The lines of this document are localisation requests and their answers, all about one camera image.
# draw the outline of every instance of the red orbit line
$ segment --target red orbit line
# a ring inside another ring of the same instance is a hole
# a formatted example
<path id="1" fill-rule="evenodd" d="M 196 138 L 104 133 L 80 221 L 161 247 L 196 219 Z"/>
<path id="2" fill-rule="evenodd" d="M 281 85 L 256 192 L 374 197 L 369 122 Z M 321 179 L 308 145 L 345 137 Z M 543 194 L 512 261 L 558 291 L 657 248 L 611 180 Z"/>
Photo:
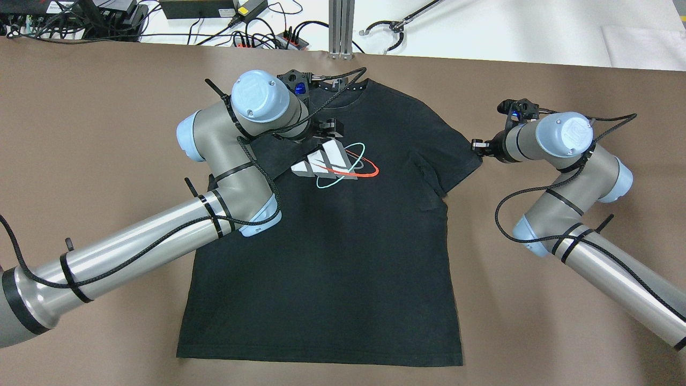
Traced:
<path id="1" fill-rule="evenodd" d="M 374 167 L 374 171 L 371 172 L 371 173 L 365 173 L 365 174 L 362 174 L 362 173 L 348 173 L 348 172 L 340 172 L 340 171 L 334 170 L 334 169 L 329 169 L 329 168 L 327 168 L 326 166 L 321 166 L 321 165 L 317 165 L 317 166 L 319 166 L 319 167 L 322 168 L 322 169 L 328 170 L 329 172 L 332 172 L 332 173 L 334 173 L 334 174 L 341 174 L 341 175 L 350 176 L 350 177 L 375 177 L 375 176 L 377 176 L 377 174 L 379 174 L 379 168 L 378 168 L 372 161 L 368 160 L 367 158 L 360 157 L 359 155 L 356 155 L 354 152 L 351 152 L 351 151 L 348 150 L 348 149 L 346 149 L 345 151 L 346 151 L 348 154 L 352 154 L 352 155 L 354 155 L 354 156 L 357 157 L 357 158 L 362 158 L 363 160 L 367 161 L 371 166 Z"/>

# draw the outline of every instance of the t-shirt hem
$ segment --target t-shirt hem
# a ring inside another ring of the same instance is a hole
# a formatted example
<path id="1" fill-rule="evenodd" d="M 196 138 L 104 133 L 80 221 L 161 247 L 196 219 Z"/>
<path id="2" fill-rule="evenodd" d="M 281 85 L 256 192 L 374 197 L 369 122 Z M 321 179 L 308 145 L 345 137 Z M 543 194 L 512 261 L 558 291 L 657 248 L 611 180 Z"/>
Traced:
<path id="1" fill-rule="evenodd" d="M 462 366 L 461 352 L 431 354 L 388 354 L 354 350 L 270 348 L 256 353 L 253 347 L 230 345 L 179 345 L 178 358 L 235 359 L 242 361 L 341 363 L 351 365 L 391 365 L 405 367 Z"/>

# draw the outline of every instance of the brown table surface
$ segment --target brown table surface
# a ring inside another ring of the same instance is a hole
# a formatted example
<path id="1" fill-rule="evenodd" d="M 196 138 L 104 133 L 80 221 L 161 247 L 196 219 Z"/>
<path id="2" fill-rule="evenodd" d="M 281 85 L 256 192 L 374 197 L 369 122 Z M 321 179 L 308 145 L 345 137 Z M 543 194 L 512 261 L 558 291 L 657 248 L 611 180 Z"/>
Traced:
<path id="1" fill-rule="evenodd" d="M 683 72 L 365 55 L 342 62 L 324 52 L 1 39 L 0 213 L 30 264 L 56 259 L 65 237 L 82 247 L 186 201 L 184 177 L 204 185 L 206 165 L 185 157 L 175 129 L 217 100 L 205 78 L 230 89 L 254 68 L 335 74 L 362 65 L 467 138 L 490 139 L 503 128 L 495 107 L 506 98 L 595 116 L 638 113 L 603 143 L 633 171 L 633 189 L 596 205 L 585 220 L 595 226 L 616 214 L 604 235 L 686 288 Z M 56 330 L 0 350 L 0 384 L 686 384 L 680 354 L 556 259 L 538 258 L 498 233 L 500 198 L 555 176 L 544 162 L 487 159 L 447 197 L 463 367 L 177 359 L 193 260 L 185 256 L 65 315 Z M 513 200 L 504 224 L 514 225 L 537 197 Z M 0 240 L 7 269 L 16 262 L 8 238 Z"/>

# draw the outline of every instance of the power adapter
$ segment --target power adapter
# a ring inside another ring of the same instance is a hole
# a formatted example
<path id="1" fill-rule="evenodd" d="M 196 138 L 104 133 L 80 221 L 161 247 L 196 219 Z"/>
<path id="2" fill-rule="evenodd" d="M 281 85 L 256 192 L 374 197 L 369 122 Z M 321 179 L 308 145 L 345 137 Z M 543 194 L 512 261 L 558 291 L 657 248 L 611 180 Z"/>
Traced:
<path id="1" fill-rule="evenodd" d="M 268 5 L 267 0 L 248 0 L 236 9 L 236 14 L 241 15 L 243 22 L 247 24 L 266 10 Z"/>

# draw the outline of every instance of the black band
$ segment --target black band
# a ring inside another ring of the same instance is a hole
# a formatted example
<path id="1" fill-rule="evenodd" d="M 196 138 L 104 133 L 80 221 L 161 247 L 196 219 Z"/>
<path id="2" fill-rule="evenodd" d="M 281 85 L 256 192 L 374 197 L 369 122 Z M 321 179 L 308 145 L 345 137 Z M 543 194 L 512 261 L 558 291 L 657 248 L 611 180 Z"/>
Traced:
<path id="1" fill-rule="evenodd" d="M 207 198 L 205 198 L 205 196 L 203 196 L 202 194 L 198 195 L 198 198 L 200 199 L 202 204 L 205 205 L 205 210 L 207 211 L 207 213 L 209 213 L 210 217 L 212 218 L 212 223 L 215 225 L 215 230 L 217 231 L 217 237 L 224 237 L 222 226 L 219 224 L 219 220 L 217 220 L 217 214 L 215 214 L 214 210 L 212 209 L 212 205 L 210 205 L 207 202 Z"/>
<path id="2" fill-rule="evenodd" d="M 679 343 L 674 345 L 674 348 L 676 348 L 676 351 L 681 351 L 682 348 L 686 346 L 686 337 L 684 339 L 681 339 Z"/>
<path id="3" fill-rule="evenodd" d="M 250 133 L 246 131 L 246 129 L 241 125 L 241 122 L 238 122 L 238 118 L 236 118 L 236 113 L 233 112 L 233 107 L 231 107 L 231 95 L 229 95 L 226 99 L 224 99 L 224 104 L 226 105 L 226 111 L 228 111 L 228 116 L 231 117 L 231 120 L 233 121 L 233 124 L 236 125 L 236 128 L 238 131 L 241 132 L 241 134 L 248 140 L 252 141 L 257 137 L 252 136 Z"/>
<path id="4" fill-rule="evenodd" d="M 7 303 L 9 303 L 12 312 L 14 312 L 14 316 L 24 327 L 26 327 L 27 330 L 36 335 L 50 331 L 49 328 L 40 324 L 36 318 L 31 315 L 29 309 L 26 308 L 26 304 L 24 304 L 24 301 L 21 299 L 19 290 L 16 287 L 16 282 L 14 281 L 14 268 L 3 272 L 2 289 L 5 293 Z"/>
<path id="5" fill-rule="evenodd" d="M 576 223 L 572 226 L 569 227 L 567 231 L 563 233 L 563 236 L 569 236 L 571 232 L 573 232 L 576 228 L 579 228 L 582 225 L 582 223 Z M 550 251 L 550 253 L 555 254 L 557 252 L 557 248 L 559 248 L 560 244 L 562 244 L 562 241 L 566 240 L 564 238 L 559 238 L 556 242 L 555 245 L 553 246 L 553 249 Z"/>
<path id="6" fill-rule="evenodd" d="M 212 193 L 217 197 L 217 200 L 219 200 L 219 205 L 222 206 L 224 213 L 226 213 L 226 217 L 231 217 L 231 212 L 228 210 L 228 206 L 226 206 L 224 197 L 222 197 L 222 195 L 216 190 L 212 190 Z M 228 224 L 231 227 L 232 232 L 236 231 L 236 224 L 233 221 L 229 221 Z"/>
<path id="7" fill-rule="evenodd" d="M 252 166 L 252 162 L 246 162 L 246 163 L 244 163 L 243 165 L 238 165 L 238 166 L 236 166 L 235 168 L 233 168 L 233 169 L 231 169 L 231 170 L 227 170 L 227 171 L 221 173 L 220 175 L 216 176 L 216 177 L 215 177 L 215 182 L 219 182 L 219 181 L 221 181 L 222 179 L 225 179 L 226 177 L 232 175 L 233 173 L 238 173 L 238 172 L 240 172 L 240 171 L 243 170 L 243 169 L 249 168 L 250 166 Z"/>
<path id="8" fill-rule="evenodd" d="M 71 292 L 74 292 L 74 295 L 81 299 L 82 302 L 84 303 L 90 303 L 93 301 L 90 297 L 87 297 L 83 291 L 81 291 L 81 288 L 76 285 L 76 281 L 74 280 L 74 275 L 71 272 L 71 269 L 69 269 L 69 265 L 67 264 L 67 254 L 63 253 L 60 256 L 60 265 L 62 266 L 62 272 L 64 273 L 64 277 L 67 279 L 67 284 L 69 284 L 69 288 L 71 289 Z"/>
<path id="9" fill-rule="evenodd" d="M 550 194 L 551 196 L 557 198 L 558 200 L 564 202 L 568 207 L 574 209 L 574 211 L 575 211 L 576 213 L 579 213 L 579 216 L 583 216 L 583 215 L 584 215 L 584 211 L 582 211 L 580 207 L 574 205 L 574 203 L 571 202 L 570 200 L 567 200 L 562 194 L 559 194 L 558 192 L 556 192 L 556 191 L 554 191 L 554 190 L 552 190 L 552 189 L 548 189 L 548 190 L 546 190 L 545 192 L 548 193 L 548 194 Z"/>
<path id="10" fill-rule="evenodd" d="M 569 247 L 567 247 L 567 250 L 565 251 L 565 254 L 562 255 L 562 258 L 560 259 L 560 261 L 562 261 L 563 264 L 566 264 L 566 261 L 567 261 L 567 258 L 569 257 L 569 254 L 579 244 L 581 239 L 588 236 L 589 234 L 592 234 L 593 232 L 594 231 L 592 229 L 586 229 L 582 234 L 580 234 L 579 236 L 576 236 L 576 238 L 574 238 L 574 241 L 572 241 L 571 244 L 569 245 Z"/>
<path id="11" fill-rule="evenodd" d="M 519 131 L 517 131 L 517 137 L 514 139 L 514 142 L 517 145 L 517 151 L 519 151 L 519 154 L 523 155 L 524 158 L 534 161 L 533 158 L 527 157 L 526 154 L 524 154 L 524 152 L 521 151 L 521 148 L 519 147 L 519 133 L 521 133 L 521 128 L 519 129 Z"/>
<path id="12" fill-rule="evenodd" d="M 575 163 L 571 164 L 570 166 L 567 166 L 566 168 L 558 169 L 558 171 L 562 174 L 565 174 L 571 172 L 572 170 L 580 168 L 582 164 L 588 162 L 588 160 L 593 155 L 594 150 L 595 144 L 592 144 L 590 148 L 584 151 L 584 154 L 582 154 L 581 158 L 577 159 Z"/>

